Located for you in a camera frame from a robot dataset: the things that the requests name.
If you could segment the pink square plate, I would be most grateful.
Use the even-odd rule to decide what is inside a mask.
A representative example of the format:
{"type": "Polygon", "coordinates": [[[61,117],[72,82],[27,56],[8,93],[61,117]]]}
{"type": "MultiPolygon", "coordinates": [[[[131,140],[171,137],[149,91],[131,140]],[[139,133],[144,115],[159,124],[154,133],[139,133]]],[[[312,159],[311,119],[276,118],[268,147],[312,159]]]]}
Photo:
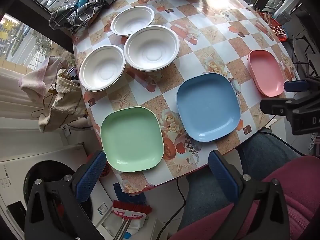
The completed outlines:
{"type": "Polygon", "coordinates": [[[249,72],[259,92],[273,98],[284,92],[284,78],[275,57],[267,50],[252,50],[247,58],[249,72]]]}

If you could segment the blue square plate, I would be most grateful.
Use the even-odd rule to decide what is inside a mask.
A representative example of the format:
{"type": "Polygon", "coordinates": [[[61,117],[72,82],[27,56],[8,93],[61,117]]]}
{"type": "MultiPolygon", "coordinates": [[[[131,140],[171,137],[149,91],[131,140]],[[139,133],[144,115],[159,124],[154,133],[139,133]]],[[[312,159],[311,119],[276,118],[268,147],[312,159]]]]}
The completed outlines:
{"type": "Polygon", "coordinates": [[[177,91],[176,104],[185,131],[199,142],[214,141],[232,133],[241,117],[231,83],[217,73],[184,81],[177,91]]]}

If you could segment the green square plate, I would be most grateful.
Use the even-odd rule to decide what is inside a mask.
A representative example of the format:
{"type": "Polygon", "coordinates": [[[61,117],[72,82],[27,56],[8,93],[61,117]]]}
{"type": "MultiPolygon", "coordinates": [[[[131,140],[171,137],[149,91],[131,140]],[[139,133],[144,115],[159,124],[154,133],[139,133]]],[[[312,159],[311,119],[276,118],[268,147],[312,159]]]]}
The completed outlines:
{"type": "Polygon", "coordinates": [[[157,166],[164,143],[155,114],[135,106],[109,114],[100,128],[106,159],[119,172],[139,172],[157,166]]]}

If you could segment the white bowl large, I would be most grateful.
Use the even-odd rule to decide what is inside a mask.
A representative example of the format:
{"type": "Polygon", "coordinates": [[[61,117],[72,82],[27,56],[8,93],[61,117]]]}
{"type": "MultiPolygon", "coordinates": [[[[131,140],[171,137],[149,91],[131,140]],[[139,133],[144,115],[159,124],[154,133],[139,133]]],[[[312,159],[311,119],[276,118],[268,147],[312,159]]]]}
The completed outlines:
{"type": "Polygon", "coordinates": [[[170,28],[150,25],[131,34],[123,51],[132,68],[154,72],[174,62],[180,51],[180,40],[170,28]]]}

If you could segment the white bowl small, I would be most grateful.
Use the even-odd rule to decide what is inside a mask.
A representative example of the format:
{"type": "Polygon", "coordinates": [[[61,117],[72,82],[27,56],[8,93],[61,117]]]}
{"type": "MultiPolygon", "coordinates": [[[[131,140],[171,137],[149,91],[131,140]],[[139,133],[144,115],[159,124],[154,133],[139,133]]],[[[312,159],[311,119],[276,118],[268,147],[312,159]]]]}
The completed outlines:
{"type": "Polygon", "coordinates": [[[129,37],[153,23],[154,11],[146,6],[131,7],[119,13],[111,23],[111,31],[118,36],[129,37]]]}

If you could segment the white washing machine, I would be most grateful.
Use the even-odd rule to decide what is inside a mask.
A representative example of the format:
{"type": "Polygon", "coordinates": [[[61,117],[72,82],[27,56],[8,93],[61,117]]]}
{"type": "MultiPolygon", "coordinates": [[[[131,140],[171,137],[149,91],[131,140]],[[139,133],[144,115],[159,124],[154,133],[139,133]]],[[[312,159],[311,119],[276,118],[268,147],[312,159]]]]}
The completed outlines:
{"type": "Polygon", "coordinates": [[[98,230],[112,200],[99,178],[107,165],[82,145],[1,164],[1,198],[24,239],[104,239],[98,230]]]}

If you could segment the orange basket with sticks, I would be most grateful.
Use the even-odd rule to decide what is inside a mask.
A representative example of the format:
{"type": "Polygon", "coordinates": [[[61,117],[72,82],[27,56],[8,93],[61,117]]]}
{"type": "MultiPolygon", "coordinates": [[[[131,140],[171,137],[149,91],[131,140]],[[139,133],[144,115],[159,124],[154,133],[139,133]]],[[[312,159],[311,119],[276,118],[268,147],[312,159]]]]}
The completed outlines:
{"type": "Polygon", "coordinates": [[[261,12],[259,8],[256,8],[255,11],[261,18],[264,19],[279,41],[285,42],[287,40],[286,30],[272,17],[269,12],[261,12]]]}

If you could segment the red white brush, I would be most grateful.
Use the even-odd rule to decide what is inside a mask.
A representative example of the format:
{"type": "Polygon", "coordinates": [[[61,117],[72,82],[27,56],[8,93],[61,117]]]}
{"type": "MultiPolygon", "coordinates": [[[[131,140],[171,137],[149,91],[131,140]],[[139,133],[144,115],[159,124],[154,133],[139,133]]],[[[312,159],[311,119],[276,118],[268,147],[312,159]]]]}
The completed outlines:
{"type": "Polygon", "coordinates": [[[147,215],[152,212],[149,205],[113,201],[112,213],[122,219],[120,228],[113,239],[129,239],[144,225],[147,215]]]}

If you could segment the beige cloth bag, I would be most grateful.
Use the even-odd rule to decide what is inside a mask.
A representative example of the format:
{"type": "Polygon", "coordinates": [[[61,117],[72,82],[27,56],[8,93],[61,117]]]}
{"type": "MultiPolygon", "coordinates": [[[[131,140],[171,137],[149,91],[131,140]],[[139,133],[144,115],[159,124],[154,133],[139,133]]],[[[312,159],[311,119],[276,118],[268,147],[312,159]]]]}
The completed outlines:
{"type": "Polygon", "coordinates": [[[56,92],[50,108],[39,117],[40,131],[52,132],[63,126],[74,130],[91,128],[79,81],[70,80],[66,69],[58,71],[56,92]]]}

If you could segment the pink white towel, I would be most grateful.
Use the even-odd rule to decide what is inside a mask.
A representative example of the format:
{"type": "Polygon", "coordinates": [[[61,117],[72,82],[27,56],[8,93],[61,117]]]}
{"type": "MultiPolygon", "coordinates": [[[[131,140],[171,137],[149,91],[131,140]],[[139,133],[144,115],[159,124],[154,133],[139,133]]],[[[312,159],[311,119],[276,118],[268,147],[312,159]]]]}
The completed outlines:
{"type": "Polygon", "coordinates": [[[49,56],[40,68],[23,76],[18,86],[33,102],[41,102],[55,82],[61,68],[68,68],[67,61],[62,57],[49,56]]]}

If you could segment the dark checked cloth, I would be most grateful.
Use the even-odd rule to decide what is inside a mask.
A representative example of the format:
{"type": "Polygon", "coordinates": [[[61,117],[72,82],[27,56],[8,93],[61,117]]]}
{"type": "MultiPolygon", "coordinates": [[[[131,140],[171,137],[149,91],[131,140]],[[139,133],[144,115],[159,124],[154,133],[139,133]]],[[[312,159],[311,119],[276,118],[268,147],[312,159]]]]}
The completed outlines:
{"type": "Polygon", "coordinates": [[[53,29],[67,29],[76,33],[87,28],[91,20],[98,15],[103,7],[110,6],[116,0],[75,0],[51,13],[49,26],[53,29]]]}

